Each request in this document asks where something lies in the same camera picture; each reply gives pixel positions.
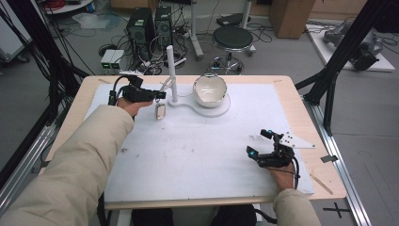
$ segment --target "black tripod stand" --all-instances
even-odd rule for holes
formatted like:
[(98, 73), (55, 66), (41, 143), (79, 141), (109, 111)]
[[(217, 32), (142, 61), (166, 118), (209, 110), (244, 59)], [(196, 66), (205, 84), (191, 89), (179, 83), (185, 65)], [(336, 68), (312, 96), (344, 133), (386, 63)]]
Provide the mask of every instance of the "black tripod stand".
[(319, 105), (320, 99), (327, 93), (323, 125), (329, 136), (332, 136), (331, 116), (338, 75), (346, 62), (358, 49), (367, 33), (369, 33), (385, 12), (390, 1), (391, 0), (368, 0), (340, 45), (335, 50), (331, 59), (328, 61), (326, 67), (321, 72), (295, 85), (296, 89), (302, 89), (314, 83), (311, 91), (304, 95), (305, 101), (309, 102), (311, 105)]

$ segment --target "white stand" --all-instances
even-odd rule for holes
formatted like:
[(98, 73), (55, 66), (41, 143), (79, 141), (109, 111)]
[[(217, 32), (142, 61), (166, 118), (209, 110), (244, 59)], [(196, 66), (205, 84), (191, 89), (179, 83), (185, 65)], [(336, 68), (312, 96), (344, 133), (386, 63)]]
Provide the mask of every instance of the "white stand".
[(193, 43), (194, 50), (196, 51), (197, 60), (203, 58), (203, 52), (200, 48), (199, 40), (196, 35), (196, 17), (197, 17), (197, 0), (191, 0), (191, 30), (188, 30), (188, 35)]
[[(169, 76), (176, 77), (175, 66), (182, 62), (181, 61), (176, 63), (174, 62), (173, 46), (170, 45), (167, 47), (167, 54), (168, 54)], [(186, 96), (178, 96), (176, 79), (172, 83), (171, 89), (172, 89), (172, 97), (168, 99), (168, 103), (171, 106), (175, 107), (188, 106), (191, 109), (193, 109), (195, 112), (197, 112), (199, 115), (210, 118), (222, 116), (229, 111), (230, 102), (231, 102), (229, 94), (225, 95), (223, 103), (221, 105), (216, 107), (205, 107), (197, 103), (192, 93)]]
[[(243, 20), (241, 21), (241, 27), (247, 29), (247, 21), (249, 17), (250, 6), (252, 5), (252, 0), (247, 0), (244, 6)], [(255, 46), (251, 45), (248, 49), (248, 54), (252, 56), (256, 52)]]

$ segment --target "computer tower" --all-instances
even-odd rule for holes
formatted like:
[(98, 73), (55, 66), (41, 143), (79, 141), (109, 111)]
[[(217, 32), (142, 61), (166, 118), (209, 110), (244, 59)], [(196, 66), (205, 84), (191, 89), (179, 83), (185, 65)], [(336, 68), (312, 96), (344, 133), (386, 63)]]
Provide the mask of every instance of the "computer tower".
[(155, 12), (155, 32), (158, 37), (158, 50), (173, 45), (171, 7), (158, 7)]
[(126, 30), (135, 59), (152, 59), (155, 50), (155, 28), (151, 9), (134, 8)]

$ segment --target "metal bowl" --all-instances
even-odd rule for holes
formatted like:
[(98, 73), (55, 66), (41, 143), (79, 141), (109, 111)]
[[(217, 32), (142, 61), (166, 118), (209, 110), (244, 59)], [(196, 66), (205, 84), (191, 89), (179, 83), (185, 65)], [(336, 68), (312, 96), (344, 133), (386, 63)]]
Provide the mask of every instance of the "metal bowl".
[(205, 107), (221, 105), (226, 91), (226, 82), (214, 73), (206, 73), (200, 76), (193, 86), (195, 100)]

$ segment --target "gray floor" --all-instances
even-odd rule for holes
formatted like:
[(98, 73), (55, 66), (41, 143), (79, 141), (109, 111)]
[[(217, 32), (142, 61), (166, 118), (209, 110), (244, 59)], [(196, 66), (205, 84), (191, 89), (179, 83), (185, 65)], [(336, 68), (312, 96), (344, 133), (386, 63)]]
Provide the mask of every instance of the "gray floor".
[[(82, 30), (78, 24), (70, 24), (73, 22), (72, 15), (66, 13), (57, 17), (61, 28), (71, 31), (67, 39), (85, 63), (96, 74), (103, 74), (98, 49), (111, 43), (113, 37), (123, 35), (126, 22), (120, 17), (106, 15), (112, 20), (111, 27)], [(216, 17), (218, 15), (210, 23), (210, 31), (218, 27)], [(198, 19), (198, 31), (208, 30), (209, 19)], [(268, 25), (268, 20), (253, 17), (251, 23)], [(297, 83), (323, 69), (324, 63), (307, 34), (303, 34), (299, 40), (283, 40), (276, 39), (271, 31), (265, 33), (272, 38), (272, 42), (256, 41), (257, 53), (253, 56), (234, 54), (245, 63), (244, 74), (286, 74)], [(205, 73), (214, 57), (224, 55), (212, 46), (209, 36), (199, 38), (204, 59), (196, 61), (191, 43), (187, 41), (187, 61), (181, 69), (176, 70), (178, 75)], [(399, 51), (399, 46), (391, 48)], [(399, 68), (397, 54), (387, 49), (382, 54), (396, 69)], [(76, 55), (72, 55), (72, 58), (77, 67), (87, 71)], [(13, 61), (0, 72), (3, 73), (0, 75), (0, 167), (3, 168), (48, 105), (48, 82), (34, 62)], [(162, 74), (168, 74), (168, 70), (164, 69)], [(399, 190), (396, 175), (399, 171), (398, 88), (398, 70), (393, 73), (343, 70), (337, 81), (332, 132), (373, 225), (399, 225), (399, 195), (396, 192)], [(305, 94), (309, 89), (304, 88), (299, 93)], [(334, 208), (334, 202), (341, 209), (348, 208), (346, 200), (312, 202), (323, 225), (355, 225), (350, 213), (341, 212), (340, 218), (337, 212), (323, 210)], [(272, 214), (270, 204), (262, 204), (262, 209)], [(176, 209), (176, 225), (200, 226), (209, 221), (210, 212), (212, 209)], [(97, 224), (96, 219), (91, 222), (91, 225)]]

